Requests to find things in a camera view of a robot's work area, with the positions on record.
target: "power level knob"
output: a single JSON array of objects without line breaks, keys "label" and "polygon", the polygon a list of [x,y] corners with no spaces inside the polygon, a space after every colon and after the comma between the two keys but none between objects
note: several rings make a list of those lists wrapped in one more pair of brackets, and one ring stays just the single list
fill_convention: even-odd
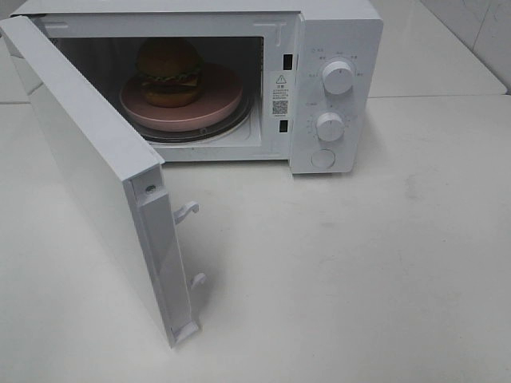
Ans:
[{"label": "power level knob", "polygon": [[344,134],[344,122],[337,113],[324,113],[316,121],[318,138],[322,141],[332,142]]},{"label": "power level knob", "polygon": [[353,86],[353,68],[342,60],[334,61],[323,69],[323,85],[331,94],[343,94]]}]

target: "warning label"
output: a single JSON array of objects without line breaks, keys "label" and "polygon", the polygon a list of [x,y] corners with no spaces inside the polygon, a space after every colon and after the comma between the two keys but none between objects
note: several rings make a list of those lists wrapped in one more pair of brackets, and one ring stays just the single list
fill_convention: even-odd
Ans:
[{"label": "warning label", "polygon": [[276,118],[288,118],[291,112],[291,88],[295,83],[291,73],[270,72],[271,115]]}]

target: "open microwave door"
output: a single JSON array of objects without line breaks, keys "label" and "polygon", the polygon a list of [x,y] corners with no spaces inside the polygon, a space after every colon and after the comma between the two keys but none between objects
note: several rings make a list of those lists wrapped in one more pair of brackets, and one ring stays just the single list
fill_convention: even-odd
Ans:
[{"label": "open microwave door", "polygon": [[61,173],[171,345],[195,332],[162,159],[27,17],[0,22]]}]

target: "white tile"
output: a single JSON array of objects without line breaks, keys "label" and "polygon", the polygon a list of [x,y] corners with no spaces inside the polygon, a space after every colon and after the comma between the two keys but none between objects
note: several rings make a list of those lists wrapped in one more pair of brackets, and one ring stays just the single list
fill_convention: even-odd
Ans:
[{"label": "white tile", "polygon": [[418,0],[373,0],[385,22],[371,97],[504,94],[502,83]]},{"label": "white tile", "polygon": [[511,90],[511,0],[493,0],[473,51]]},{"label": "white tile", "polygon": [[422,0],[422,3],[472,49],[490,0]]}]

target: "pink plate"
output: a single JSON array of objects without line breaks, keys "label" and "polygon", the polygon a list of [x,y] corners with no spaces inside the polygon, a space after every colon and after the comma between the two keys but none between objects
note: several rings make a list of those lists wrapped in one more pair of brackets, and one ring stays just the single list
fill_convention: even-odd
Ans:
[{"label": "pink plate", "polygon": [[121,90],[121,103],[140,125],[166,132],[187,132],[222,121],[236,110],[243,86],[236,74],[216,64],[205,64],[204,90],[197,101],[180,108],[148,104],[141,93],[141,80],[132,77]]}]

